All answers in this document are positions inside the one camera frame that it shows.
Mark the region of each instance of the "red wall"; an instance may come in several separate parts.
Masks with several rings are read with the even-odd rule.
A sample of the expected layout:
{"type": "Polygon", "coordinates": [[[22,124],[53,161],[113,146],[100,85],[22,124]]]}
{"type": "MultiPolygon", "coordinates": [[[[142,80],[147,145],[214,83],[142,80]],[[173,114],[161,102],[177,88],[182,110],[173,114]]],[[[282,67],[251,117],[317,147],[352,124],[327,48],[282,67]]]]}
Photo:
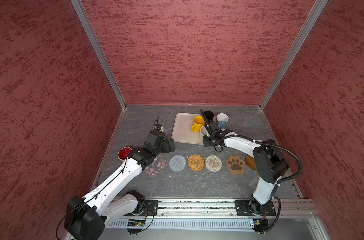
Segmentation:
{"type": "Polygon", "coordinates": [[[329,0],[265,112],[331,238],[364,239],[364,0],[329,0]]]}
{"type": "Polygon", "coordinates": [[[259,104],[314,0],[83,0],[127,103],[259,104]]]}
{"type": "Polygon", "coordinates": [[[119,112],[69,0],[0,1],[1,240],[55,239],[119,112]]]}

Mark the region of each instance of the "paw print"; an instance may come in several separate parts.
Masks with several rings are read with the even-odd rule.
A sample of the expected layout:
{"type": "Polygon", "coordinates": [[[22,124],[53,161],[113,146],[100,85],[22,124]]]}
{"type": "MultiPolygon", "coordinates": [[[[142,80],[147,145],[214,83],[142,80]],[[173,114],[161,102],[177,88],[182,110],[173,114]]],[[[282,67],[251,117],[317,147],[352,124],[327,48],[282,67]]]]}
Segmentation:
{"type": "Polygon", "coordinates": [[[231,174],[243,174],[245,172],[245,161],[239,156],[230,156],[226,160],[226,165],[229,167],[231,174]]]}

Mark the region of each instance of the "round coaster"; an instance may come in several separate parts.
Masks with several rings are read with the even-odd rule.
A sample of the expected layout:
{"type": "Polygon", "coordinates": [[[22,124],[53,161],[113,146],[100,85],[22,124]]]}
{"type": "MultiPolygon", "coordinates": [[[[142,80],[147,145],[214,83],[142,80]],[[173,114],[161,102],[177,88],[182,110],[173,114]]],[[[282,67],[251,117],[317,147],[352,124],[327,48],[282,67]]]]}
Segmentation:
{"type": "Polygon", "coordinates": [[[206,158],[206,168],[212,172],[217,172],[222,167],[222,161],[218,156],[210,155],[206,158]]]}
{"type": "Polygon", "coordinates": [[[184,156],[175,155],[169,161],[169,167],[175,172],[179,172],[186,166],[186,159],[184,156]]]}
{"type": "Polygon", "coordinates": [[[198,154],[193,154],[187,160],[187,165],[191,170],[199,171],[205,166],[205,160],[198,154]]]}

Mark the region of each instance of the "red wallpaper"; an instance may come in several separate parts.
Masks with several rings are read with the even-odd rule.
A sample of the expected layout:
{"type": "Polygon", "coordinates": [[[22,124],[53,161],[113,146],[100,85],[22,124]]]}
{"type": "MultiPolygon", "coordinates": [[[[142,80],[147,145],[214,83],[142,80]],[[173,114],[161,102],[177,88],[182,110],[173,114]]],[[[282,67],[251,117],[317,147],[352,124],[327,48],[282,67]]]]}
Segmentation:
{"type": "Polygon", "coordinates": [[[83,0],[129,104],[259,104],[314,0],[83,0]]]}
{"type": "Polygon", "coordinates": [[[0,1],[0,239],[55,239],[119,112],[69,0],[0,1]]]}
{"type": "Polygon", "coordinates": [[[265,108],[335,239],[364,239],[364,0],[329,0],[265,108]]]}

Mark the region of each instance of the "beige tray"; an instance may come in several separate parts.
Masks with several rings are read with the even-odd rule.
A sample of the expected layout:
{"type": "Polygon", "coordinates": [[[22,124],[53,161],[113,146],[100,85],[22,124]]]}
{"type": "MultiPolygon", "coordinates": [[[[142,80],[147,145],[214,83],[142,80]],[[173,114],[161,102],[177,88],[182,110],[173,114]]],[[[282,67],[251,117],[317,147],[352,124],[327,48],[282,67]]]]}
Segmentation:
{"type": "Polygon", "coordinates": [[[203,145],[203,142],[199,138],[199,132],[191,131],[191,126],[194,124],[194,117],[198,115],[199,114],[194,113],[177,113],[171,138],[173,138],[175,142],[203,145]]]}

